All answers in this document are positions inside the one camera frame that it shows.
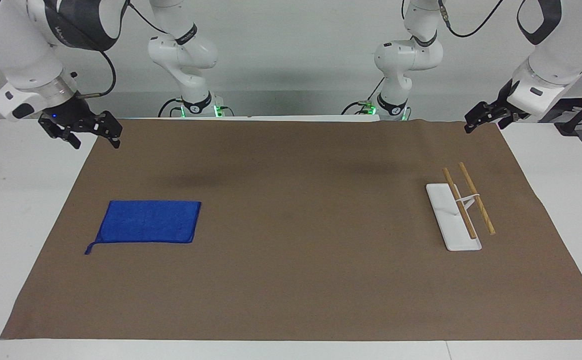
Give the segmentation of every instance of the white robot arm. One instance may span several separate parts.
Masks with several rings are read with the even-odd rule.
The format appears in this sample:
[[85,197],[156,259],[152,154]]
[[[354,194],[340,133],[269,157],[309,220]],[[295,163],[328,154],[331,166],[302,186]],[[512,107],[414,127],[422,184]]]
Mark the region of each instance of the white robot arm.
[[[204,115],[216,104],[199,69],[218,61],[213,43],[197,35],[183,0],[150,0],[165,35],[154,38],[149,54],[177,80],[181,97],[192,115]],[[118,148],[122,126],[108,111],[94,114],[85,99],[108,94],[81,94],[74,74],[67,73],[53,48],[100,51],[115,45],[129,0],[0,0],[0,70],[7,84],[0,90],[0,113],[18,120],[41,112],[38,123],[52,138],[80,141],[74,133],[88,132]]]
[[177,82],[188,116],[216,116],[213,105],[221,105],[209,91],[201,69],[218,62],[218,49],[198,34],[198,27],[182,6],[183,0],[149,0],[158,27],[166,34],[149,41],[149,55]]
[[375,65],[386,80],[373,105],[381,119],[397,119],[405,111],[412,89],[407,71],[433,69],[442,62],[444,50],[437,31],[441,19],[437,0],[411,0],[404,16],[411,38],[378,46]]
[[467,112],[467,133],[490,121],[504,129],[529,115],[542,116],[582,76],[582,0],[524,0],[517,23],[535,51],[497,100]]

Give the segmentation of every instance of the white table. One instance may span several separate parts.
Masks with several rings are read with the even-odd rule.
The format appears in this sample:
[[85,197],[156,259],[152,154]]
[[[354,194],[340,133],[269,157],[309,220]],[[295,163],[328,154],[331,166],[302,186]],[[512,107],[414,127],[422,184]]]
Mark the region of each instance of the white table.
[[[252,118],[375,121],[375,116]],[[582,143],[552,124],[515,123],[504,132],[529,184],[582,272]],[[480,136],[479,130],[471,136]],[[49,139],[35,121],[0,123],[0,333],[16,296],[93,146]],[[0,359],[552,359],[582,360],[578,341],[0,341]]]

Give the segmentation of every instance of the wooden chopstick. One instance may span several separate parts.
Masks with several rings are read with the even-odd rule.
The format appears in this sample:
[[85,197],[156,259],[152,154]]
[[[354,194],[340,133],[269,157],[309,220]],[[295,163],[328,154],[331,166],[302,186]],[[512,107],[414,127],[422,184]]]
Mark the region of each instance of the wooden chopstick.
[[483,203],[483,199],[478,194],[478,190],[476,189],[476,185],[474,184],[474,181],[471,180],[471,176],[469,176],[469,171],[467,171],[467,167],[465,166],[465,163],[460,162],[460,164],[458,164],[458,165],[460,166],[460,170],[462,171],[462,174],[464,174],[464,180],[466,181],[466,184],[469,186],[469,190],[471,191],[471,195],[475,195],[475,202],[478,205],[478,209],[480,210],[480,214],[482,215],[482,219],[484,219],[484,224],[487,226],[487,229],[489,230],[489,234],[495,235],[495,228],[493,227],[493,224],[491,222],[489,214],[487,214],[487,209],[485,208],[485,203]]
[[460,210],[460,216],[462,217],[462,221],[464,221],[464,226],[466,227],[466,230],[469,232],[469,237],[471,239],[477,239],[478,235],[476,235],[476,230],[471,224],[471,221],[469,221],[469,214],[467,214],[467,209],[465,209],[464,203],[460,201],[460,193],[458,192],[456,185],[453,183],[453,178],[451,178],[449,169],[444,168],[442,169],[442,171],[444,172],[446,183],[449,184],[449,187],[451,188],[451,193],[453,193],[455,204],[457,205],[457,209]]

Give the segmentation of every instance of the white stand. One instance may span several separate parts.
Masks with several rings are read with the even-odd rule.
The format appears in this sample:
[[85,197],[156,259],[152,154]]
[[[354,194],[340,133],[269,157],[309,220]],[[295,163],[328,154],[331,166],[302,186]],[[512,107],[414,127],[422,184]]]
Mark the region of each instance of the white stand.
[[[448,184],[428,184],[426,192],[431,201],[437,224],[442,232],[444,243],[449,251],[478,251],[483,248],[480,239],[471,239],[469,231],[462,220],[456,199]],[[465,209],[475,202],[476,195],[461,198],[459,201]]]

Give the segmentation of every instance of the green indicator light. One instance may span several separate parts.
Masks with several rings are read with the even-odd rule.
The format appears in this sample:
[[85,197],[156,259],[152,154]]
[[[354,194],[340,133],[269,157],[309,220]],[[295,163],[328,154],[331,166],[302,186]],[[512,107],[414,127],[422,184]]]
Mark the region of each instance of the green indicator light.
[[215,117],[222,117],[222,110],[218,107],[218,105],[213,105],[213,109],[215,110]]
[[411,112],[412,112],[412,109],[411,109],[410,107],[408,107],[408,106],[407,106],[407,107],[404,109],[404,112],[402,113],[402,121],[407,121],[407,120],[409,120],[409,118],[411,118]]

